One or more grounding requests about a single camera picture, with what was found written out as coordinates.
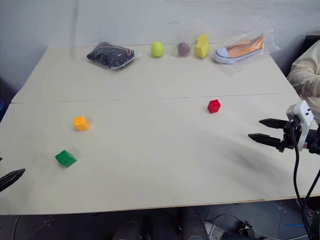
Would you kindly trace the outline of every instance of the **tennis ball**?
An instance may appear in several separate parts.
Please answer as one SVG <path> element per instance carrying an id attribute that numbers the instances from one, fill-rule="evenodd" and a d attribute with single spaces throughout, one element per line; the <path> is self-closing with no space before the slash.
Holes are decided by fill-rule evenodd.
<path id="1" fill-rule="evenodd" d="M 178 54 L 179 54 L 179 56 L 185 57 L 185 56 L 188 55 L 189 51 L 190 51 L 190 47 L 189 47 L 188 43 L 180 42 L 178 44 Z"/>
<path id="2" fill-rule="evenodd" d="M 152 52 L 153 56 L 161 57 L 162 54 L 164 53 L 164 51 L 165 51 L 164 46 L 161 42 L 155 41 L 154 43 L 152 43 L 151 52 Z"/>

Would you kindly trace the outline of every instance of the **toy block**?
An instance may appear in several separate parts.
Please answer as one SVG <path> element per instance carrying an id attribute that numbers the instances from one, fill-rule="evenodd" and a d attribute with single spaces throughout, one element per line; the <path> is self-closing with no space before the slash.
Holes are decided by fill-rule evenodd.
<path id="1" fill-rule="evenodd" d="M 196 39 L 195 54 L 199 58 L 204 58 L 209 52 L 209 38 L 207 34 L 202 34 Z"/>
<path id="2" fill-rule="evenodd" d="M 56 155 L 55 159 L 58 161 L 59 164 L 67 168 L 77 161 L 77 159 L 70 152 L 66 150 L 63 150 L 58 155 Z"/>
<path id="3" fill-rule="evenodd" d="M 213 114 L 218 112 L 220 107 L 221 107 L 221 104 L 217 99 L 210 101 L 208 105 L 209 113 Z"/>
<path id="4" fill-rule="evenodd" d="M 90 128 L 90 123 L 84 116 L 77 116 L 73 119 L 73 126 L 78 131 L 85 131 Z"/>

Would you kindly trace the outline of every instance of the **beige sleeve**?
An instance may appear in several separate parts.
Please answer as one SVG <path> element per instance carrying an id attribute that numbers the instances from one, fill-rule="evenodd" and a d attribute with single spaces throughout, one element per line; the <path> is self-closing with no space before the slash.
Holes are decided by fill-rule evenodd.
<path id="1" fill-rule="evenodd" d="M 288 80 L 302 97 L 320 98 L 320 40 L 302 54 L 291 67 Z"/>

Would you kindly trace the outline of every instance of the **purple ball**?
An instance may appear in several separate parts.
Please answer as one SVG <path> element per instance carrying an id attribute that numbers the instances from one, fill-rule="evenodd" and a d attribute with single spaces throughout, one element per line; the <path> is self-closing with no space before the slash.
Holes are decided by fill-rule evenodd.
<path id="1" fill-rule="evenodd" d="M 189 47 L 188 43 L 180 42 L 178 44 L 178 54 L 179 54 L 179 56 L 185 57 L 185 56 L 188 55 L 189 51 L 190 51 L 190 47 Z"/>

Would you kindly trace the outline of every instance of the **green lego block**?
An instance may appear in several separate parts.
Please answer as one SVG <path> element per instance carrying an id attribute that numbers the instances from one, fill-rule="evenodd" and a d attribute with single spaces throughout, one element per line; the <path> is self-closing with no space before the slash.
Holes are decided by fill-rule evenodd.
<path id="1" fill-rule="evenodd" d="M 55 159 L 58 161 L 59 164 L 67 168 L 77 161 L 77 159 L 70 152 L 66 150 L 63 150 L 58 155 L 56 155 Z"/>

